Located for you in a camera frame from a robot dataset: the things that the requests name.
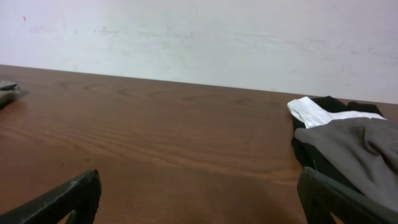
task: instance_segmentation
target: folded clothing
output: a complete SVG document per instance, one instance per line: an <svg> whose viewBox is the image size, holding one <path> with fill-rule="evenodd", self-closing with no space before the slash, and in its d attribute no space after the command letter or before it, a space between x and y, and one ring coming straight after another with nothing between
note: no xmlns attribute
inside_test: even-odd
<svg viewBox="0 0 398 224"><path fill-rule="evenodd" d="M0 81L0 108L15 100L19 85L11 81Z"/></svg>
<svg viewBox="0 0 398 224"><path fill-rule="evenodd" d="M292 116L305 124L306 128L312 128L319 125L328 124L334 119L347 118L378 118L384 119L376 113L367 113L360 111L344 111L339 113L331 113L322 109L309 97L305 96L301 99L292 100L287 103Z"/></svg>
<svg viewBox="0 0 398 224"><path fill-rule="evenodd" d="M350 102L348 105L343 102L330 97L320 97L312 99L318 106L327 112L339 113L344 111L360 111L368 113L376 113L383 117L379 108L376 105ZM297 118L293 117L294 130L297 128L305 128L305 124L299 121ZM333 166L319 151L318 149L308 143L300 142L299 140L292 138L292 145L294 148L294 153L302 166L308 166L315 169L322 174L332 178L333 180L349 187L361 193L336 167Z"/></svg>
<svg viewBox="0 0 398 224"><path fill-rule="evenodd" d="M398 212L398 123L339 119L298 128L295 137L315 146L364 195Z"/></svg>

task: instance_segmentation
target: brown tabletop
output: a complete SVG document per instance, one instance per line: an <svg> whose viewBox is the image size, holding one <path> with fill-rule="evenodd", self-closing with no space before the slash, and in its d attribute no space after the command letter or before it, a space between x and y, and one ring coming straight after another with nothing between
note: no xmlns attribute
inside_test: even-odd
<svg viewBox="0 0 398 224"><path fill-rule="evenodd" d="M0 213L99 171L95 223L305 223L300 95L0 66ZM377 104L398 120L398 106Z"/></svg>

